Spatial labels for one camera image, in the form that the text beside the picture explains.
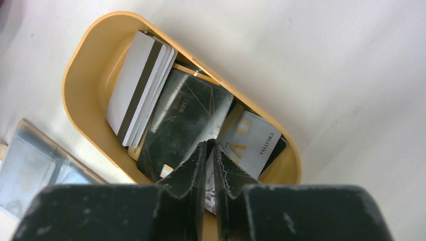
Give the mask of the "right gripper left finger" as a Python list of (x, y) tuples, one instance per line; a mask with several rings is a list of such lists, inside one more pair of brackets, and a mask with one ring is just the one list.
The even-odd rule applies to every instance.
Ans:
[(202, 240), (207, 143), (154, 184), (52, 185), (13, 240)]

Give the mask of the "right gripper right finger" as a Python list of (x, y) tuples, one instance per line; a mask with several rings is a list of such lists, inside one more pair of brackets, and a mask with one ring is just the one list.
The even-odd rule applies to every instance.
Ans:
[(213, 145), (219, 240), (392, 240), (356, 185), (262, 184)]

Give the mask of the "black gold-lined card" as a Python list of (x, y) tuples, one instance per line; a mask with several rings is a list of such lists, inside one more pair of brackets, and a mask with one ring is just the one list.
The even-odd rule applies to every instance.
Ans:
[(189, 158), (198, 143), (217, 138), (234, 96), (219, 85), (172, 69), (137, 160), (154, 182)]

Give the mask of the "white magnetic stripe card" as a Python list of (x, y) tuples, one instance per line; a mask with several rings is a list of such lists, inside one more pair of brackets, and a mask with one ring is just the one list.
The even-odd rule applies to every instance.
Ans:
[(122, 146), (139, 144), (177, 53), (156, 37), (135, 33), (105, 113)]

